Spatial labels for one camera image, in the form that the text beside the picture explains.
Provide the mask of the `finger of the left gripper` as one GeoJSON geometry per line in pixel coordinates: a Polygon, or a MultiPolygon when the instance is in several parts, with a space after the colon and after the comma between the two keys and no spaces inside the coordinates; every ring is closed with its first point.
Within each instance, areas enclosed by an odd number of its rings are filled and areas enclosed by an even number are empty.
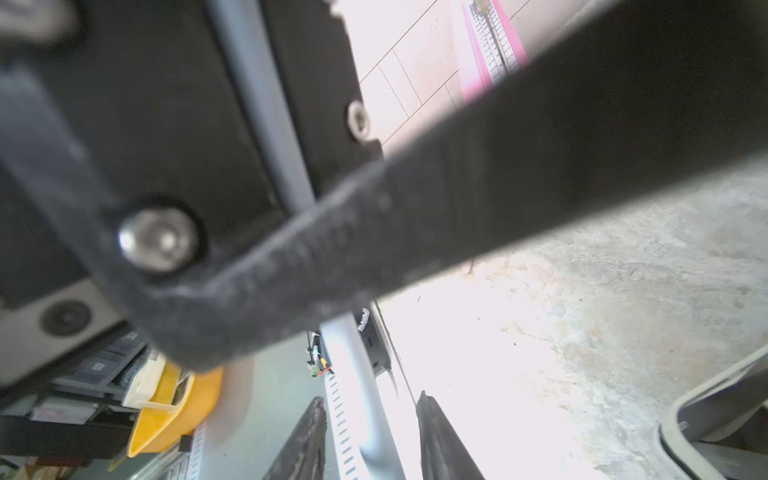
{"type": "Polygon", "coordinates": [[[766,3],[620,1],[320,213],[369,300],[766,149],[766,3]]]}

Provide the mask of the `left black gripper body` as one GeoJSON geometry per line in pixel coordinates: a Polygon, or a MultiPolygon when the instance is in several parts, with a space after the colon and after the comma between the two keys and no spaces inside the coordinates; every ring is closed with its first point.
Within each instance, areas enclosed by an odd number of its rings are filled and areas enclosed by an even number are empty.
{"type": "Polygon", "coordinates": [[[206,371],[319,322],[266,262],[289,222],[214,1],[1,5],[1,380],[131,330],[206,371]]]}

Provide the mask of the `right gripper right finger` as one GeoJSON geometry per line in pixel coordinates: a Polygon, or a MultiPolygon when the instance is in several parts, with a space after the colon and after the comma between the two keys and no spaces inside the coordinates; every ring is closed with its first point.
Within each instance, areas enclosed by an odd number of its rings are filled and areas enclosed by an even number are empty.
{"type": "Polygon", "coordinates": [[[416,404],[424,480],[483,480],[437,400],[422,391],[416,404]]]}

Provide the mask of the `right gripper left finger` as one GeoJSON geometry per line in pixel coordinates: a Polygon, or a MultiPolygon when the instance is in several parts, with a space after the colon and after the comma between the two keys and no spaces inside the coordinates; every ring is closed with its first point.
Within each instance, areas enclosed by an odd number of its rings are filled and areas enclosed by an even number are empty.
{"type": "Polygon", "coordinates": [[[315,397],[264,475],[264,480],[323,480],[326,460],[327,415],[324,401],[315,397]]]}

